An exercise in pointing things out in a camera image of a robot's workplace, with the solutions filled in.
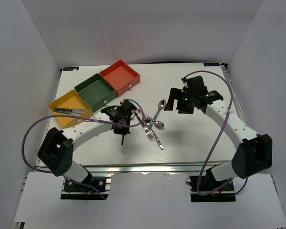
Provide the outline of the green handled knife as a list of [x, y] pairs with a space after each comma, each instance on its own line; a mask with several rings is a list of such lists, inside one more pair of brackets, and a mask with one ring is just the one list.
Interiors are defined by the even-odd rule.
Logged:
[[54, 112], [57, 112], [57, 113], [64, 113], [64, 114], [71, 114], [71, 112], [73, 113], [84, 113], [86, 112], [85, 109], [78, 109], [78, 108], [75, 108], [75, 109], [71, 109], [71, 108], [55, 108], [53, 110]]

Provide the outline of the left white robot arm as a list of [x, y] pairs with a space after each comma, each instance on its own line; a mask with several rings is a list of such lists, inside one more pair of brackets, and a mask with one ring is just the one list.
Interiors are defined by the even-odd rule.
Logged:
[[94, 117], [95, 121], [83, 121], [75, 126], [48, 131], [38, 151], [38, 158], [56, 176], [74, 180], [80, 190], [91, 186], [92, 175], [73, 160], [73, 152], [82, 144], [102, 133], [112, 131], [118, 135], [130, 133], [131, 116], [136, 106], [128, 100], [118, 106], [102, 109]]

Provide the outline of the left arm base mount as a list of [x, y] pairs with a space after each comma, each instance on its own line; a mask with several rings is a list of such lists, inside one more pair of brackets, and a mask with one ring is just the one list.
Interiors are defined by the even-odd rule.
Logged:
[[75, 184], [64, 178], [61, 199], [62, 200], [106, 200], [111, 186], [111, 174], [93, 173], [90, 186], [95, 187], [103, 196], [91, 187]]

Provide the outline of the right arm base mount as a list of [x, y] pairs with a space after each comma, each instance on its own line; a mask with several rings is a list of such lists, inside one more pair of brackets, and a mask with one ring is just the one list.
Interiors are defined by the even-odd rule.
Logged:
[[[207, 196], [201, 196], [197, 192], [197, 181], [198, 176], [190, 176], [185, 180], [185, 183], [190, 186], [190, 197], [192, 203], [215, 203], [215, 202], [236, 202], [236, 197], [234, 195], [234, 185], [230, 181], [226, 186], [213, 192]], [[207, 181], [205, 176], [202, 176], [200, 183], [200, 192], [206, 193], [224, 184], [225, 181], [215, 183], [215, 186], [211, 186], [211, 183]]]

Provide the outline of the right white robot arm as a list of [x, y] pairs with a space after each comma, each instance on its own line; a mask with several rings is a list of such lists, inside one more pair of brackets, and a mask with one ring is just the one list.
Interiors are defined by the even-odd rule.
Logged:
[[215, 121], [234, 144], [236, 152], [231, 161], [216, 165], [201, 176], [197, 184], [211, 190], [220, 189], [235, 177], [246, 179], [269, 169], [273, 160], [273, 141], [268, 134], [260, 135], [248, 127], [225, 103], [217, 91], [208, 91], [201, 76], [182, 78], [182, 89], [171, 88], [165, 111], [171, 111], [177, 102], [180, 114], [193, 114], [201, 110]]

